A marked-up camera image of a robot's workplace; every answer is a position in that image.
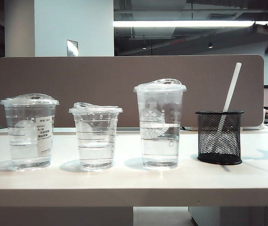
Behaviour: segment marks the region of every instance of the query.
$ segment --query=white desk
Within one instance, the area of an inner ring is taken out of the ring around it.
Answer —
[[[56,131],[51,165],[15,172],[0,130],[0,207],[268,205],[268,129],[241,133],[243,163],[234,166],[197,160],[197,132],[183,131],[179,165],[166,171],[145,170],[139,134],[122,132],[103,172],[81,172],[75,133]]]

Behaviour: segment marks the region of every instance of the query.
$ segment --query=white straw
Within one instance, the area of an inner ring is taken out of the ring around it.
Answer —
[[[234,69],[232,80],[231,80],[230,87],[229,87],[229,90],[228,90],[228,94],[227,94],[227,98],[226,98],[226,102],[225,102],[225,105],[224,105],[223,112],[228,111],[230,101],[232,99],[232,95],[233,95],[233,92],[234,92],[234,88],[236,86],[236,81],[237,81],[237,78],[238,78],[238,74],[239,74],[239,71],[241,70],[241,66],[242,66],[242,63],[237,63],[236,67]]]
[[[233,72],[230,87],[228,89],[228,94],[227,94],[227,98],[226,98],[226,102],[225,102],[225,105],[224,105],[223,112],[227,112],[228,109],[229,109],[230,101],[232,99],[232,95],[233,95],[233,92],[234,92],[234,88],[236,86],[236,81],[237,81],[237,78],[238,78],[238,74],[239,74],[239,72],[241,70],[241,66],[242,66],[242,63],[239,63],[239,62],[236,63],[236,67],[235,67],[234,72]],[[217,131],[218,136],[221,135],[221,131],[222,131],[222,128],[224,126],[225,118],[226,118],[226,115],[221,116],[220,123],[219,123],[219,126],[218,126],[218,131]]]

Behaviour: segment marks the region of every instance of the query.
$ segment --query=clear plastic cup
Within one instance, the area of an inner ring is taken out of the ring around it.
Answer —
[[[75,103],[69,113],[76,125],[81,168],[96,171],[110,168],[113,163],[118,106],[97,106]]]
[[[11,160],[16,170],[50,165],[55,106],[45,94],[24,94],[1,100],[7,118]]]
[[[176,79],[160,79],[134,88],[146,168],[160,170],[177,166],[184,91],[186,87]]]

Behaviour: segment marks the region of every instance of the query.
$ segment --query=black mesh pen holder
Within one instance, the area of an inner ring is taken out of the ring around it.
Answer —
[[[240,125],[244,112],[196,112],[198,114],[198,159],[220,165],[241,160]]]

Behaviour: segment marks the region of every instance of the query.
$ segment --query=ceiling light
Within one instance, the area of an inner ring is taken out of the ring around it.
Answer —
[[[255,24],[268,25],[268,21],[255,21]]]
[[[218,20],[189,20],[189,21],[113,21],[114,27],[248,27],[254,21],[218,21]]]

